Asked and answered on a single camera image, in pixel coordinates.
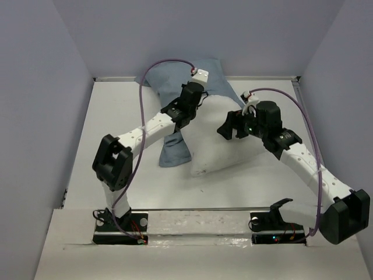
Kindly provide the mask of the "white pillow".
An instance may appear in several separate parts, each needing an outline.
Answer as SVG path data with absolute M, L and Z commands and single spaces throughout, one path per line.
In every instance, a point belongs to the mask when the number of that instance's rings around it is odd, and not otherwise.
M 199 177 L 252 160 L 266 150 L 260 139 L 248 136 L 226 140 L 217 133 L 229 111 L 240 106 L 231 98 L 212 95 L 203 101 L 196 117 L 181 130 L 191 154 L 191 176 Z

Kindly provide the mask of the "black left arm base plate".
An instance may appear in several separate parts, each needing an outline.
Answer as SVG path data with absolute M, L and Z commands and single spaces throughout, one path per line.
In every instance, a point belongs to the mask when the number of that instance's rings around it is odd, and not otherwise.
M 92 215 L 95 219 L 93 244 L 125 246 L 148 244 L 148 212 L 130 210 L 123 218 L 116 218 L 116 223 L 107 208 L 94 210 Z

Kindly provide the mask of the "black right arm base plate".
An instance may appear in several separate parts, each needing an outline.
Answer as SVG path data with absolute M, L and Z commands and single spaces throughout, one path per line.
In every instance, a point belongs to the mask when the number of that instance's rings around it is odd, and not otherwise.
M 284 198 L 272 204 L 266 212 L 250 213 L 248 227 L 252 232 L 252 244 L 307 244 L 303 226 L 285 222 L 280 214 L 279 209 L 292 201 Z

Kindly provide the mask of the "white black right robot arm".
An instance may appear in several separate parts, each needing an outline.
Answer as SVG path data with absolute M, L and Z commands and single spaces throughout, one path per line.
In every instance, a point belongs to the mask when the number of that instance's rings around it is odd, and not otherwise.
M 312 232 L 318 230 L 328 242 L 339 244 L 368 227 L 370 196 L 364 190 L 353 190 L 323 167 L 302 139 L 283 127 L 281 111 L 275 102 L 260 101 L 245 110 L 228 112 L 217 133 L 226 140 L 248 136 L 261 139 L 265 149 L 317 196 L 316 206 L 296 205 L 291 198 L 275 202 L 269 212 L 251 219 L 254 232 L 295 223 Z

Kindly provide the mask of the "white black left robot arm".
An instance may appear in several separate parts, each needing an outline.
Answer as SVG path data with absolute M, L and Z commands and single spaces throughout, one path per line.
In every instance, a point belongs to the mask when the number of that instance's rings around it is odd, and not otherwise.
M 121 232 L 131 220 L 126 191 L 132 182 L 143 151 L 158 140 L 186 127 L 196 117 L 203 85 L 188 82 L 181 94 L 139 128 L 122 134 L 104 136 L 93 160 L 92 169 L 104 187 L 107 208 L 103 222 Z

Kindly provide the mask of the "blue-grey fabric pillowcase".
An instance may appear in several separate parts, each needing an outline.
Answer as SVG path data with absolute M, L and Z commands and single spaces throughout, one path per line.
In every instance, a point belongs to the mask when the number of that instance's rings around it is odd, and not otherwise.
M 198 69 L 209 73 L 206 90 L 210 95 L 229 97 L 242 107 L 244 103 L 228 83 L 221 63 L 217 59 L 208 58 L 191 62 Z M 150 69 L 145 77 L 137 76 L 135 82 L 151 87 L 159 95 L 161 107 L 180 96 L 181 85 L 187 83 L 191 76 L 190 66 L 182 62 L 163 62 Z M 164 138 L 160 152 L 160 167 L 175 167 L 190 162 L 192 156 L 180 132 Z

